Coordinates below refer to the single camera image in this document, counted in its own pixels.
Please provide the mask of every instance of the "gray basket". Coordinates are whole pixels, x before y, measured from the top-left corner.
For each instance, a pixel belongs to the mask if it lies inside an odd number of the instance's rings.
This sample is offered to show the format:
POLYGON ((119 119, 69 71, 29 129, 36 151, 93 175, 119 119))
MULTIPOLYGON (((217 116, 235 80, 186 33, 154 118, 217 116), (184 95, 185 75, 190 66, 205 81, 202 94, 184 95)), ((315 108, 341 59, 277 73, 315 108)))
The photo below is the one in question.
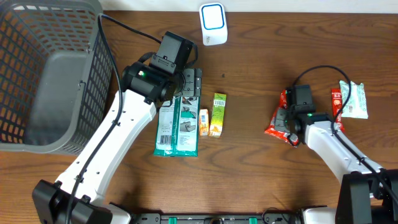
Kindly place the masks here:
POLYGON ((101 12, 97 0, 0 3, 0 150, 83 150, 103 119, 112 73, 101 12))

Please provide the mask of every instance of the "white wall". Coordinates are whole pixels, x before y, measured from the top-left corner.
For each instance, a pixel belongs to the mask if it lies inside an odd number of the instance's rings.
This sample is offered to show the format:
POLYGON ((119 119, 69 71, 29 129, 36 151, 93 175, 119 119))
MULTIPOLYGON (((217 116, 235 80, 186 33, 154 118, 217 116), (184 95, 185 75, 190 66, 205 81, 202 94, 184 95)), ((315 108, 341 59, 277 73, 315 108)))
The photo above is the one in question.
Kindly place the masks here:
MULTIPOLYGON (((198 11, 204 0, 99 0, 104 10, 198 11)), ((229 12, 397 13, 398 0, 220 0, 229 12)))

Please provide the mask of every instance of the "green package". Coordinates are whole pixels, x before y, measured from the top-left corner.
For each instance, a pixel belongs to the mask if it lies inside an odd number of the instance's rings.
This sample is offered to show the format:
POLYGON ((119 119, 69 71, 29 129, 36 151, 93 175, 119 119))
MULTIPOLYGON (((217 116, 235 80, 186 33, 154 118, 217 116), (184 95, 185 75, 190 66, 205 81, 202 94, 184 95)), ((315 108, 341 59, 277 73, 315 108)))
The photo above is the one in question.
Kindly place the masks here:
POLYGON ((155 156, 198 156, 199 97, 178 97, 159 110, 155 156))

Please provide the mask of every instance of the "red snack bag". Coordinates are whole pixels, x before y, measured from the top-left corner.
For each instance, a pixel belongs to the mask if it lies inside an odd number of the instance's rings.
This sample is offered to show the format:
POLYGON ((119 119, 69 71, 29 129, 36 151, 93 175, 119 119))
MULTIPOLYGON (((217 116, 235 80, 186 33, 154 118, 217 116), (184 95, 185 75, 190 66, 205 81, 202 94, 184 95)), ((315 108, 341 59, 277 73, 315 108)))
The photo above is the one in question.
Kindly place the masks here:
POLYGON ((279 108, 287 109, 286 91, 285 90, 280 94, 279 106, 278 106, 278 108, 276 108, 274 114, 272 115, 271 123, 269 124, 268 128, 266 129, 266 131, 264 133, 275 136, 293 146, 297 146, 299 144, 299 137, 297 137, 296 134, 290 134, 290 133, 285 133, 283 131, 275 130, 276 113, 278 112, 279 108))
MULTIPOLYGON (((331 106, 333 108, 333 117, 336 116, 337 111, 343 107, 343 100, 341 99, 340 89, 331 89, 331 106)), ((345 132, 343 123, 341 122, 341 113, 335 121, 342 132, 345 132)))

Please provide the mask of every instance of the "white device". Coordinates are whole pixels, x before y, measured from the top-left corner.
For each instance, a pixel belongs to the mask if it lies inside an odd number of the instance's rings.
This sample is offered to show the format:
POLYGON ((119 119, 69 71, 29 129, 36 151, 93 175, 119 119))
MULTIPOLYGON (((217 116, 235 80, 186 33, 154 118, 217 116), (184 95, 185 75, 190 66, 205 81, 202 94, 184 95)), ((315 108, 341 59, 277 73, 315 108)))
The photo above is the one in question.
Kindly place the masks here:
POLYGON ((203 4, 199 8, 201 32, 205 46, 223 44, 228 38, 225 10, 221 3, 203 4))

